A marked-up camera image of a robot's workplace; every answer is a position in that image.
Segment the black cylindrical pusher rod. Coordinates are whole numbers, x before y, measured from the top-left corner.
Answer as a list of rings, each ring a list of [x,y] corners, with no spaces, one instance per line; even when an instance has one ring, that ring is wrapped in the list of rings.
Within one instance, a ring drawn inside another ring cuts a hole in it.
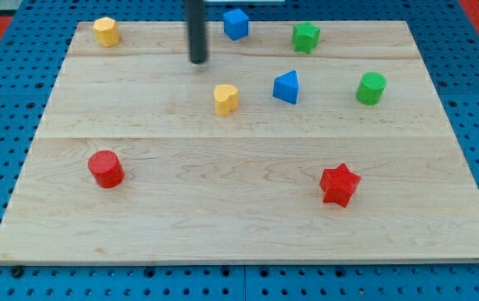
[[[190,61],[203,64],[207,60],[205,3],[203,0],[185,0],[184,3]]]

